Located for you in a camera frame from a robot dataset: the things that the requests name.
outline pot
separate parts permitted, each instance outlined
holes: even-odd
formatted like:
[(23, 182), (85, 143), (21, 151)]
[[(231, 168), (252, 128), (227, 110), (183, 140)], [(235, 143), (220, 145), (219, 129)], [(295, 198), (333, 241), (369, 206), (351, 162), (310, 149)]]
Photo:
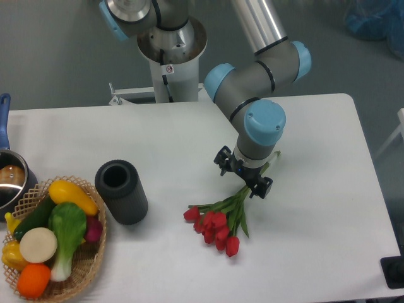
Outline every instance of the pot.
[(7, 135), (10, 101), (8, 93), (0, 96), (0, 222), (5, 221), (7, 212), (14, 212), (18, 201), (38, 183), (24, 158), (10, 150)]

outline woven basket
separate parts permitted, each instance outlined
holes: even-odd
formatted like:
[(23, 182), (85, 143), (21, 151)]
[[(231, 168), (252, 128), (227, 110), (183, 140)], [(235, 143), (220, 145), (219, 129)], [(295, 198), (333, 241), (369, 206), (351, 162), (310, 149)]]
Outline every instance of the woven basket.
[[(56, 177), (55, 179), (49, 179), (35, 185), (33, 189), (24, 194), (24, 197), (20, 199), (18, 205), (15, 206), (13, 216), (17, 219), (24, 219), (31, 211), (37, 207), (38, 203), (46, 197), (48, 193), (48, 187), (53, 181), (67, 180), (79, 185), (84, 192), (86, 192), (96, 202), (99, 213), (98, 220), (102, 223), (103, 231), (101, 239), (97, 243), (84, 243), (76, 250), (73, 256), (72, 271), (70, 277), (63, 282), (50, 281), (45, 292), (42, 296), (36, 300), (36, 302), (63, 302), (68, 300), (82, 290), (84, 290), (90, 282), (95, 278), (98, 269), (100, 268), (102, 257), (105, 249), (105, 236), (106, 236), (106, 217), (105, 207), (102, 198), (98, 194), (93, 185), (86, 180), (71, 176), (71, 177)], [(7, 233), (4, 244), (14, 240), (10, 232)], [(14, 290), (14, 293), (21, 299), (32, 300), (22, 297), (17, 289), (17, 281), (20, 276), (16, 270), (3, 265), (4, 274), (6, 275), (6, 281), (10, 284), (10, 287)]]

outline yellow squash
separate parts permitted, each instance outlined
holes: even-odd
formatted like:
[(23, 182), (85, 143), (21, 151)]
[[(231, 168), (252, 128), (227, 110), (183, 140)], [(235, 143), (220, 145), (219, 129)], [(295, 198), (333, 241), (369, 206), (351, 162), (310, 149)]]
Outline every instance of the yellow squash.
[(56, 180), (49, 186), (49, 196), (56, 204), (73, 202), (88, 216), (95, 216), (98, 213), (98, 206), (94, 200), (75, 183)]
[(2, 252), (3, 255), (1, 256), (1, 261), (10, 268), (21, 271), (29, 264), (29, 262), (21, 255), (20, 243), (17, 241), (8, 242), (3, 247)]
[(6, 219), (7, 222), (7, 229), (10, 231), (11, 234), (14, 233), (15, 228), (19, 226), (21, 220), (14, 218), (11, 213), (6, 213), (4, 215), (4, 218)]

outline pot handle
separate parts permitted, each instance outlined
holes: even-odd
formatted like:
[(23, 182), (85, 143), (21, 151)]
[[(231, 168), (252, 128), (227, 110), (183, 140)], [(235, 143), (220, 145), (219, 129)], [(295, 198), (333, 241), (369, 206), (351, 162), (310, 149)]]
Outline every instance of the pot handle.
[(0, 150), (9, 150), (10, 143), (7, 136), (8, 112), (10, 110), (11, 97), (8, 93), (0, 96)]

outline gray floor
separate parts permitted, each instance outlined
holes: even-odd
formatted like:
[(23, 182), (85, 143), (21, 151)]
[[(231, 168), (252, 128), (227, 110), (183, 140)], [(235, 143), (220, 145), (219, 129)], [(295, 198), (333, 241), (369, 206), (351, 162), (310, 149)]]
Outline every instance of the gray floor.
[[(107, 105), (115, 88), (151, 86), (136, 39), (120, 43), (98, 11), (99, 0), (0, 1), (0, 92), (12, 109)], [(217, 64), (253, 60), (230, 0), (190, 0), (208, 33), (200, 82)], [(353, 97), (374, 157), (404, 108), (404, 61), (386, 42), (361, 41), (343, 26), (348, 1), (274, 0), (291, 40), (310, 49), (311, 72), (275, 96), (347, 93)], [(404, 222), (404, 146), (397, 142), (375, 170), (397, 232)]]

